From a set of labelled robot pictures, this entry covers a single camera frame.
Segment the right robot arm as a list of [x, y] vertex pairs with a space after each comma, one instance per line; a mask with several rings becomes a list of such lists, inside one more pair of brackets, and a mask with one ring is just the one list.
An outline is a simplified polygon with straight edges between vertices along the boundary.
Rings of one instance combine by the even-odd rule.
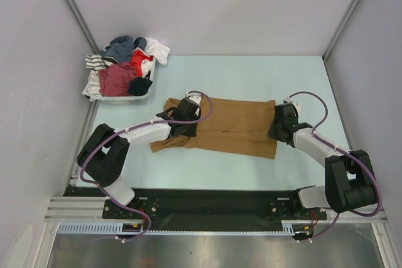
[[362, 217], [377, 215], [383, 209], [383, 198], [368, 153], [342, 148], [318, 133], [329, 111], [319, 96], [311, 95], [324, 107], [324, 117], [318, 124], [299, 122], [299, 106], [288, 97], [274, 107], [268, 131], [268, 137], [304, 152], [324, 169], [325, 184], [300, 188], [298, 198], [290, 202], [291, 214], [305, 218], [312, 208], [320, 207]]

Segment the tan tank top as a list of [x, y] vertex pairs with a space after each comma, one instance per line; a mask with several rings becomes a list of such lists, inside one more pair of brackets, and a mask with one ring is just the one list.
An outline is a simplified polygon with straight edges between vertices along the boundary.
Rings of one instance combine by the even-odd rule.
[[150, 144], [156, 153], [184, 147], [274, 159], [277, 141], [268, 137], [276, 102], [211, 99], [213, 112], [197, 125], [196, 136], [178, 136]]

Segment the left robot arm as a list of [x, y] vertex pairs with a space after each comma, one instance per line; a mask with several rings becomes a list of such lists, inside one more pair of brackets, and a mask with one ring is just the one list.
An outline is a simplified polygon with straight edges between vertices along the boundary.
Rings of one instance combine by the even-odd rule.
[[121, 176], [128, 152], [178, 136], [195, 136], [201, 101], [202, 94], [191, 91], [178, 105], [156, 114], [149, 122], [125, 129], [97, 126], [77, 156], [78, 166], [90, 177], [86, 182], [93, 181], [106, 196], [117, 201], [116, 208], [124, 217], [135, 216], [139, 203]]

